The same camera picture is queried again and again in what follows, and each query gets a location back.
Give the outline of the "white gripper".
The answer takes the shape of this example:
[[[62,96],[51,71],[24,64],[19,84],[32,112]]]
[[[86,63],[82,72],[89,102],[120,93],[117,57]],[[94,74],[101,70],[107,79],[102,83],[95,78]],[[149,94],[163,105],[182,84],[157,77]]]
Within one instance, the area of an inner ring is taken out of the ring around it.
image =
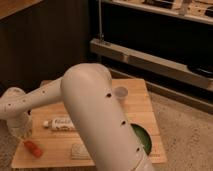
[[[23,113],[7,120],[9,132],[16,138],[25,139],[32,133],[32,118],[27,113]]]

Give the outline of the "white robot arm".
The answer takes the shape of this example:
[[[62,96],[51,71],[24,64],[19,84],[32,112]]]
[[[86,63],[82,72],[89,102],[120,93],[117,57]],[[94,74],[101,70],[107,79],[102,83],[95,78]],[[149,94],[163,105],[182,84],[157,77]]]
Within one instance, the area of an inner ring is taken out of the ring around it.
[[[109,70],[82,63],[24,95],[0,99],[0,119],[61,101],[98,171],[155,171],[112,89]]]

